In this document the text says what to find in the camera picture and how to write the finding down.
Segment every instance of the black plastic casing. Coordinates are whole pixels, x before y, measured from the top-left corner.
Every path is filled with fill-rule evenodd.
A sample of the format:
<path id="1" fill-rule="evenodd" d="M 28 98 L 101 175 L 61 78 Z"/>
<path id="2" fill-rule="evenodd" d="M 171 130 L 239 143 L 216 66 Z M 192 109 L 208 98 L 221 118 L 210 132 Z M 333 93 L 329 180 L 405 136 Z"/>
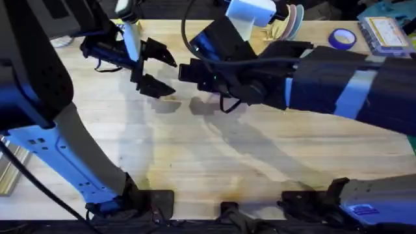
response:
<path id="1" fill-rule="evenodd" d="M 73 99 L 68 72 L 26 1 L 0 1 L 0 131 L 53 127 Z"/>

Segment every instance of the blue tape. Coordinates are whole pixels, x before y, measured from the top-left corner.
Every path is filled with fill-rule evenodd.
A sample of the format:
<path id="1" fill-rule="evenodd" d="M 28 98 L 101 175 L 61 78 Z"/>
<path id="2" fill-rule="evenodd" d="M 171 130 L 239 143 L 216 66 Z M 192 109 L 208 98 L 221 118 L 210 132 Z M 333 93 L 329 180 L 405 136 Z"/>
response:
<path id="1" fill-rule="evenodd" d="M 286 107 L 288 108 L 291 104 L 292 82 L 293 82 L 293 78 L 286 78 L 285 99 L 286 99 Z"/>
<path id="2" fill-rule="evenodd" d="M 349 43 L 341 42 L 337 39 L 337 37 L 346 38 Z M 357 36 L 348 29 L 335 29 L 330 34 L 330 37 L 328 38 L 328 42 L 330 45 L 336 49 L 342 49 L 347 50 L 351 49 L 354 44 L 357 42 Z"/>
<path id="3" fill-rule="evenodd" d="M 355 120 L 363 108 L 377 71 L 356 71 L 338 97 L 334 115 Z"/>

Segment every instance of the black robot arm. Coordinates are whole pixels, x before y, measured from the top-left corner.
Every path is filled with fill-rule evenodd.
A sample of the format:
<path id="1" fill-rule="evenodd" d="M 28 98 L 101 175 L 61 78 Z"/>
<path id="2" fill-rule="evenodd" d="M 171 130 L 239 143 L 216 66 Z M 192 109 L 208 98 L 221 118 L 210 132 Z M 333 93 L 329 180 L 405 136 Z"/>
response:
<path id="1" fill-rule="evenodd" d="M 179 80 L 197 83 L 198 90 L 237 103 L 334 114 L 416 135 L 416 60 L 375 61 L 330 47 L 313 49 L 309 42 L 272 42 L 256 55 L 227 17 L 190 44 L 201 59 L 180 64 Z"/>

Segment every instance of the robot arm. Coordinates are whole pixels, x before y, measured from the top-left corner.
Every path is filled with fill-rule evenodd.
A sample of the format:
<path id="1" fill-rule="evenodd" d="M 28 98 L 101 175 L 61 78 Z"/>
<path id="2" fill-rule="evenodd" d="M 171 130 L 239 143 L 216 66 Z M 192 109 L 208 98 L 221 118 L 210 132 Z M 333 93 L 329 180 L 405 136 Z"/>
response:
<path id="1" fill-rule="evenodd" d="M 309 42 L 273 42 L 256 55 L 227 17 L 212 22 L 190 44 L 202 59 L 180 64 L 179 80 L 197 83 L 198 90 L 239 103 L 334 114 L 416 135 L 416 60 L 322 46 L 311 52 Z"/>
<path id="2" fill-rule="evenodd" d="M 55 10 L 59 9 L 56 6 L 58 2 L 37 1 L 55 4 Z M 98 3 L 93 0 L 70 0 L 66 4 L 86 10 L 84 17 L 75 18 L 91 21 L 87 20 L 81 30 L 71 33 L 77 36 L 91 34 L 86 36 L 87 42 L 84 41 L 84 44 L 94 41 L 86 45 L 92 50 L 91 54 L 103 60 L 106 57 L 102 55 L 115 58 L 120 65 L 132 64 L 133 77 L 145 84 L 149 82 L 144 78 L 150 75 L 141 74 L 143 58 L 139 59 L 141 63 L 132 61 L 122 44 L 107 47 L 112 42 L 106 39 L 115 25 L 106 18 Z M 28 2 L 0 1 L 0 28 L 3 34 L 0 44 L 1 134 L 36 154 L 70 182 L 85 199 L 87 210 L 95 215 L 117 215 L 133 210 L 136 216 L 142 216 L 150 211 L 150 207 L 159 206 L 159 201 L 153 199 L 157 196 L 165 204 L 161 207 L 163 215 L 170 218 L 173 192 L 139 190 L 129 174 L 108 159 L 85 129 L 72 103 L 72 80 Z M 152 49 L 156 55 L 167 51 L 166 46 L 152 39 L 142 45 L 146 43 L 149 45 L 146 49 Z M 152 55 L 146 49 L 140 48 L 141 57 Z M 160 94 L 160 86 L 149 85 L 148 88 L 150 94 Z"/>
<path id="3" fill-rule="evenodd" d="M 309 42 L 273 42 L 256 55 L 227 17 L 212 22 L 190 43 L 184 33 L 185 21 L 182 27 L 185 45 L 199 59 L 180 64 L 179 80 L 220 94 L 220 100 L 238 99 L 228 110 L 220 101 L 226 113 L 241 103 L 264 104 L 334 114 L 416 135 L 416 60 L 367 57 L 314 48 Z M 278 205 L 288 218 L 306 222 L 364 233 L 413 233 L 415 178 L 336 179 L 327 191 L 285 191 Z M 222 215 L 244 224 L 241 228 L 259 227 L 239 213 L 235 204 L 223 210 Z"/>

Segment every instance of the cable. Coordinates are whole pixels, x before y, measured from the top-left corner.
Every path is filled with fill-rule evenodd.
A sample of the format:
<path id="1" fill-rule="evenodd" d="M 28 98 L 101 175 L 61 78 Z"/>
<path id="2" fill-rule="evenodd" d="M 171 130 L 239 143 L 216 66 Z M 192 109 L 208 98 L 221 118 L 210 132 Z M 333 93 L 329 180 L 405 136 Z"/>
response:
<path id="1" fill-rule="evenodd" d="M 183 43 L 185 43 L 185 46 L 188 48 L 188 50 L 197 58 L 199 58 L 200 60 L 207 62 L 207 63 L 211 63 L 211 64 L 216 64 L 216 65 L 228 65 L 228 66 L 244 66 L 244 65 L 251 65 L 251 64 L 263 64 L 263 63 L 268 63 L 268 62 L 293 62 L 293 63 L 297 63 L 300 61 L 299 58 L 286 58 L 286 57 L 278 57 L 278 58 L 260 58 L 260 59 L 253 59 L 253 60 L 244 60 L 244 61 L 237 61 L 237 62 L 226 62 L 226 61 L 219 61 L 219 60 L 212 60 L 209 58 L 204 57 L 203 55 L 201 55 L 199 52 L 197 52 L 190 44 L 188 41 L 188 38 L 186 36 L 186 32 L 185 32 L 185 25 L 186 25 L 186 20 L 188 17 L 188 14 L 193 6 L 193 4 L 195 3 L 195 0 L 190 0 L 189 4 L 187 6 L 187 9 L 185 11 L 185 14 L 182 17 L 181 20 L 181 35 L 182 35 L 182 39 L 183 39 Z"/>
<path id="2" fill-rule="evenodd" d="M 9 229 L 6 229 L 6 230 L 0 230 L 0 233 L 6 233 L 6 232 L 9 232 L 9 231 L 15 231 L 17 229 L 21 229 L 21 228 L 24 228 L 26 226 L 28 226 L 28 224 L 22 224 L 22 225 L 19 225 L 17 227 L 12 227 L 12 228 L 9 228 Z"/>
<path id="3" fill-rule="evenodd" d="M 15 166 L 36 188 L 41 190 L 46 196 L 51 198 L 55 203 L 60 205 L 64 208 L 67 212 L 71 215 L 76 217 L 79 221 L 83 224 L 88 226 L 88 228 L 93 231 L 95 234 L 102 234 L 102 232 L 98 231 L 94 226 L 92 226 L 88 221 L 86 221 L 80 214 L 77 213 L 74 209 L 72 209 L 68 204 L 58 198 L 55 194 L 53 194 L 48 188 L 45 187 L 20 161 L 16 158 L 16 156 L 5 146 L 5 144 L 0 141 L 0 150 L 6 156 L 6 158 Z"/>
<path id="4" fill-rule="evenodd" d="M 215 65 L 223 65 L 223 66 L 246 66 L 246 65 L 254 65 L 254 64 L 267 64 L 267 63 L 273 63 L 273 62 L 291 62 L 293 64 L 299 63 L 300 58 L 291 58 L 291 57 L 274 57 L 274 58 L 258 58 L 258 59 L 252 59 L 252 60 L 243 60 L 243 61 L 220 61 L 220 60 L 212 60 L 205 56 L 203 56 L 201 53 L 197 52 L 195 48 L 193 48 L 188 41 L 188 38 L 186 36 L 185 32 L 185 26 L 186 26 L 186 20 L 188 17 L 188 14 L 195 3 L 195 0 L 190 0 L 187 6 L 187 9 L 185 13 L 183 14 L 182 20 L 181 20 L 181 35 L 182 40 L 185 46 L 188 48 L 188 50 L 197 58 L 204 61 L 205 63 L 215 64 Z M 378 69 L 380 68 L 383 63 L 381 62 L 356 62 L 356 61 L 317 61 L 317 62 L 325 62 L 325 63 L 332 63 L 332 64 L 344 64 L 344 65 L 359 65 L 360 67 L 365 68 L 371 68 L 371 69 Z"/>

